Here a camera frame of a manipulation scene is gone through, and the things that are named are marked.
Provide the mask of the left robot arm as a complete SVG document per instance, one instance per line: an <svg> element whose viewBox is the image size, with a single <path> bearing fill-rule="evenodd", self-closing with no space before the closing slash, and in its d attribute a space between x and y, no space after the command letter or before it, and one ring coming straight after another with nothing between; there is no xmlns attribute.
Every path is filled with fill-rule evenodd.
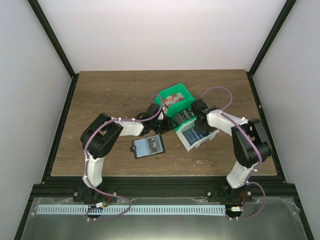
<svg viewBox="0 0 320 240"><path fill-rule="evenodd" d="M80 136L85 156L83 185L78 189L80 199L89 202L104 199L99 187L103 181L104 159L119 137L137 137L130 147L135 159L159 155L166 151L162 135L172 131L175 124L165 115L164 107L156 103L133 118L101 113Z"/></svg>

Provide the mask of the black card holder wallet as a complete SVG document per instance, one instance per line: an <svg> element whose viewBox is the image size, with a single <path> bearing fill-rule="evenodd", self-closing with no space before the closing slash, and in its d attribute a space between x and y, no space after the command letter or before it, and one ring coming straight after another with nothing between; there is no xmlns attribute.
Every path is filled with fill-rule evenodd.
<svg viewBox="0 0 320 240"><path fill-rule="evenodd" d="M134 154L135 159L164 154L166 152L163 138L159 134L133 140L130 151Z"/></svg>

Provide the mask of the black credit card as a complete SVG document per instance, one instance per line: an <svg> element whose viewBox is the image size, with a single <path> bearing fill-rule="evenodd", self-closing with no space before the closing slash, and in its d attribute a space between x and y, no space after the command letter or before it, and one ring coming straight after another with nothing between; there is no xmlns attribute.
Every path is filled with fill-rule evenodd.
<svg viewBox="0 0 320 240"><path fill-rule="evenodd" d="M151 154L159 154L164 152L164 145L160 135L154 135L147 138L147 144Z"/></svg>

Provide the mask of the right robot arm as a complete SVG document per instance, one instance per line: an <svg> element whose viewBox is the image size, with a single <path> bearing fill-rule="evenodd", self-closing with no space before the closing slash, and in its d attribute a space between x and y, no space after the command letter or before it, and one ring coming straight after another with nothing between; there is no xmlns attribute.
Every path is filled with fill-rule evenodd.
<svg viewBox="0 0 320 240"><path fill-rule="evenodd" d="M232 138L236 162L220 189L223 198L232 202L240 196L251 175L273 154L267 132L261 120L239 118L216 107L208 108L201 98L191 103L191 109L198 133L220 130Z"/></svg>

